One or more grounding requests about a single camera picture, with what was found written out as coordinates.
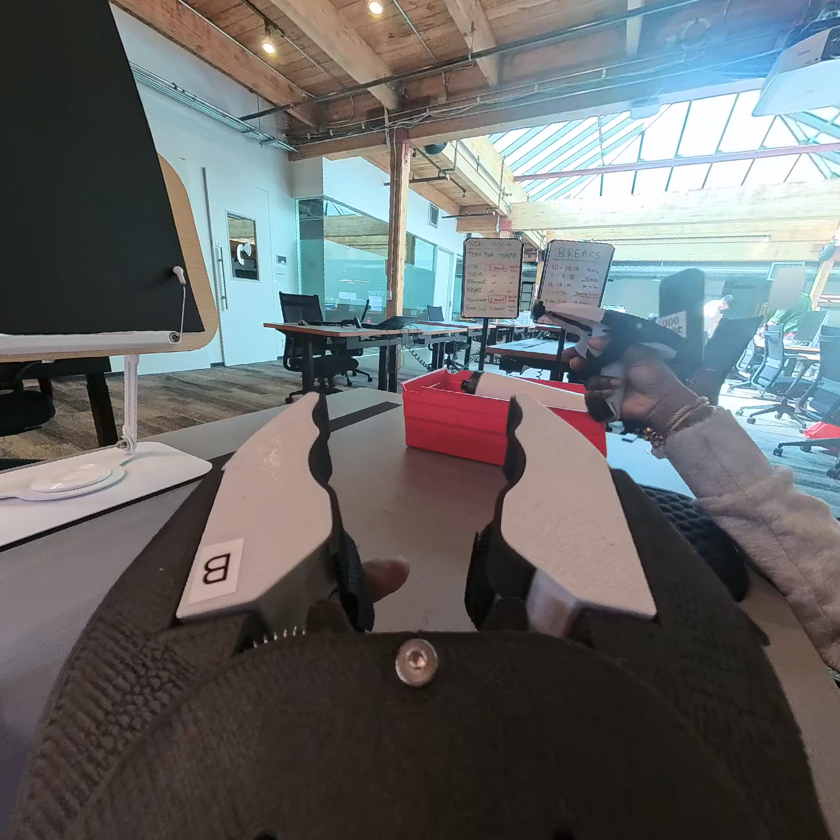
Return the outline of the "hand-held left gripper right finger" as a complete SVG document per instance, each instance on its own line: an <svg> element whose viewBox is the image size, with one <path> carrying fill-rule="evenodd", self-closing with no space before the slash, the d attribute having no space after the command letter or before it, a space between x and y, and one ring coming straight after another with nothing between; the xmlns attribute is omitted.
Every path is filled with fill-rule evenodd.
<svg viewBox="0 0 840 840"><path fill-rule="evenodd" d="M524 604L532 631L569 636L586 610L655 619L612 471L578 429L530 395L512 397L503 472L487 577Z"/></svg>

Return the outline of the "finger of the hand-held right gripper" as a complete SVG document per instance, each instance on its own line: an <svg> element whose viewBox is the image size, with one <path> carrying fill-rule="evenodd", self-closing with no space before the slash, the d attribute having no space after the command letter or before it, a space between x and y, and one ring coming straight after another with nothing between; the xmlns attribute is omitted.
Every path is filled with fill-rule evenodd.
<svg viewBox="0 0 840 840"><path fill-rule="evenodd" d="M558 326L580 338L601 338L607 335L605 315L606 310L582 303L536 301L532 305L534 323Z"/></svg>

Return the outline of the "red plastic bin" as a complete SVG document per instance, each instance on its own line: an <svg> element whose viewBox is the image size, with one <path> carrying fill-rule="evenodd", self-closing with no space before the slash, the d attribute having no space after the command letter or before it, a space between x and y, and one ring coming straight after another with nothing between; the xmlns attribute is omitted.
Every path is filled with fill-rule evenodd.
<svg viewBox="0 0 840 840"><path fill-rule="evenodd" d="M462 392L461 382L471 372L450 373L439 369L402 384L406 446L502 466L508 446L509 401ZM557 383L584 393L582 385ZM588 412L550 410L580 432L603 456L607 455L606 430L602 423L597 423Z"/></svg>

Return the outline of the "person's right forearm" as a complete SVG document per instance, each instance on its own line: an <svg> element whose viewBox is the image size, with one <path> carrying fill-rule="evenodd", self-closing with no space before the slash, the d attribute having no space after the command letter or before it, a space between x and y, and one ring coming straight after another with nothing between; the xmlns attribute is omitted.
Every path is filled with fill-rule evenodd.
<svg viewBox="0 0 840 840"><path fill-rule="evenodd" d="M838 671L839 525L831 508L772 466L728 411L669 433L663 451L699 508L784 596Z"/></svg>

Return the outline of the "wooden top office desk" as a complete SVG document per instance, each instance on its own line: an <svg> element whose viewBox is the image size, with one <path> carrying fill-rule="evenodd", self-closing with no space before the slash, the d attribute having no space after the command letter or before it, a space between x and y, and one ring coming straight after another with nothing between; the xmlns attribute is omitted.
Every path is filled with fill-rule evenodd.
<svg viewBox="0 0 840 840"><path fill-rule="evenodd" d="M433 362L437 363L441 360L443 348L447 343L467 338L468 335L467 328L441 327L426 323L402 331L387 332L369 331L351 325L311 325L300 322L265 322L263 327L302 343L300 396L318 390L319 378L316 376L313 355L313 347L317 341L324 341L327 350L350 351L367 347L378 349L377 388L383 392L399 393L397 362L403 349L408 350L415 345L431 347Z"/></svg>
<svg viewBox="0 0 840 840"><path fill-rule="evenodd" d="M562 382L565 373L560 362L560 353L570 347L569 342L522 339L487 346L485 358L505 375L523 375L525 371L536 371L538 379Z"/></svg>

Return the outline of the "grey desk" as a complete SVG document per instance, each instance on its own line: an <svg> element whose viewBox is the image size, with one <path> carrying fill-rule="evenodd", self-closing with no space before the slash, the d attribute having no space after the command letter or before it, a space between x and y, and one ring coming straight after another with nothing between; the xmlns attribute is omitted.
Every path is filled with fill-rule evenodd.
<svg viewBox="0 0 840 840"><path fill-rule="evenodd" d="M397 396L360 389L328 398L330 417ZM331 433L332 487L364 560L403 557L407 583L376 608L377 631L472 629L465 577L489 521L501 468L407 448L403 409ZM102 598L195 485L137 500L2 551L1 820L5 826L51 688ZM838 689L782 594L749 570L742 609L791 705L829 830L838 838Z"/></svg>

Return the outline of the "person's right hand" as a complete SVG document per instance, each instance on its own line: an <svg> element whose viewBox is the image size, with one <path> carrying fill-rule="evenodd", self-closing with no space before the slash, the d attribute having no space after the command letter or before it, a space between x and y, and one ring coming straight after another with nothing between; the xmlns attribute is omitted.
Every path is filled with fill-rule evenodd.
<svg viewBox="0 0 840 840"><path fill-rule="evenodd" d="M620 361L619 375L600 373L585 384L588 414L599 422L610 417L638 424L654 439L700 424L717 412L704 397L682 383L656 352L631 346Z"/></svg>

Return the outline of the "person's left hand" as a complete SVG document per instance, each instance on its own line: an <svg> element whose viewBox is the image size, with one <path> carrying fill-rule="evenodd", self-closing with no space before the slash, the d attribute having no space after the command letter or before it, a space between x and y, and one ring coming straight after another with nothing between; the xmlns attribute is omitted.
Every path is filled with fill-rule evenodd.
<svg viewBox="0 0 840 840"><path fill-rule="evenodd" d="M405 584L410 565L404 558L377 559L364 562L363 570L370 598L376 603Z"/></svg>

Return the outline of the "whiteboard on black stand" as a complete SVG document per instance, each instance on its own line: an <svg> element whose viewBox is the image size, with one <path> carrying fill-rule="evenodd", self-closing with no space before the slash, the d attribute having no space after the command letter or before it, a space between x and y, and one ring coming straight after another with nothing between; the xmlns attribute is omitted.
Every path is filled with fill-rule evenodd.
<svg viewBox="0 0 840 840"><path fill-rule="evenodd" d="M464 241L459 315L480 322L480 372L485 368L490 321L519 315L523 253L518 238L469 236Z"/></svg>
<svg viewBox="0 0 840 840"><path fill-rule="evenodd" d="M563 239L550 241L533 303L572 302L604 309L601 304L614 254L615 247L607 243ZM583 383L601 373L606 336L611 327L611 318L606 312L604 324L608 333L601 338L580 338L558 326L534 324L544 329L558 329L563 332L566 340L577 338L574 348L584 359L582 369L572 372L578 382Z"/></svg>

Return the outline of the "white board stand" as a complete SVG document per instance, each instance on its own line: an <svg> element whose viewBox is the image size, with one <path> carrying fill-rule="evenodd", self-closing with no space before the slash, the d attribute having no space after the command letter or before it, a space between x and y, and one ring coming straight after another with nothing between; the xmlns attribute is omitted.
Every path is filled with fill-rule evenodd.
<svg viewBox="0 0 840 840"><path fill-rule="evenodd" d="M175 347L171 330L79 334L2 334L2 359L32 354L50 361L69 352L124 352L123 425L116 445L2 472L1 545L32 539L128 502L202 478L209 462L161 443L138 441L141 354Z"/></svg>

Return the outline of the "black tape strip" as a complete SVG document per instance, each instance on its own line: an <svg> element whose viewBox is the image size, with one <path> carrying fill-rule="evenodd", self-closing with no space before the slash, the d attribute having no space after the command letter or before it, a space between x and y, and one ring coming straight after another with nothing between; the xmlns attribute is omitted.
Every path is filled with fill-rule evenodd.
<svg viewBox="0 0 840 840"><path fill-rule="evenodd" d="M384 413L389 413L396 409L402 409L402 403L395 402L379 402L371 406L365 406L355 411L343 414L341 416L330 417L329 431L331 433L338 432L346 427L363 423L373 417L378 417Z"/></svg>

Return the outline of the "row of office chairs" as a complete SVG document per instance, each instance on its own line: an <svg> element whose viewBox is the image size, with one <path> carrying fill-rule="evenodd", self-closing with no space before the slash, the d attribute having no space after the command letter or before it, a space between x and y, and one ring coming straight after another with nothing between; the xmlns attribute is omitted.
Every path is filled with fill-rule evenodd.
<svg viewBox="0 0 840 840"><path fill-rule="evenodd" d="M770 401L751 414L749 425L763 415L795 421L801 437L778 443L773 456L781 457L787 448L809 453L820 448L838 456L839 445L839 331L838 326L826 322L828 312L809 311L801 315L798 326L805 325L805 317L818 317L816 330L810 341L795 341L785 337L781 322L768 322L751 342L752 367L733 370L740 374L737 381L729 381L726 393L747 390Z"/></svg>

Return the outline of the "red ceiling pipe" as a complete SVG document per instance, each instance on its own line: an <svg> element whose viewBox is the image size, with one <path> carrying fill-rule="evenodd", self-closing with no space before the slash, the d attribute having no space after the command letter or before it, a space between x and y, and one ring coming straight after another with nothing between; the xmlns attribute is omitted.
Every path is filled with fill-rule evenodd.
<svg viewBox="0 0 840 840"><path fill-rule="evenodd" d="M747 150L718 154L682 156L657 161L636 161L633 163L605 164L590 167L578 167L557 171L543 171L530 174L514 175L517 183L535 181L553 181L574 177L617 174L623 172L644 172L660 169L671 169L691 165L714 165L716 163L730 163L741 161L757 161L803 154L834 154L839 152L839 142L832 143L804 143L765 150Z"/></svg>

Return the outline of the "white door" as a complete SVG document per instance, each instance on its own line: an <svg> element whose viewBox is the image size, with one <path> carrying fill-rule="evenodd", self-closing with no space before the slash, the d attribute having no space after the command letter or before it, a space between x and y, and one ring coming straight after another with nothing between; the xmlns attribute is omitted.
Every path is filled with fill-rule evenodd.
<svg viewBox="0 0 840 840"><path fill-rule="evenodd" d="M268 193L206 166L203 189L222 361L274 361L277 333L265 326L275 313Z"/></svg>

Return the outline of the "white ceiling projector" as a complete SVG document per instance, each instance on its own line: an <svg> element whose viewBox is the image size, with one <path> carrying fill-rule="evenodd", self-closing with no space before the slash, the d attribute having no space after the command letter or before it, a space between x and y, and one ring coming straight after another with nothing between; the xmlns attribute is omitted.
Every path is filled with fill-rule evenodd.
<svg viewBox="0 0 840 840"><path fill-rule="evenodd" d="M759 92L752 116L839 107L839 25L800 37L784 50Z"/></svg>

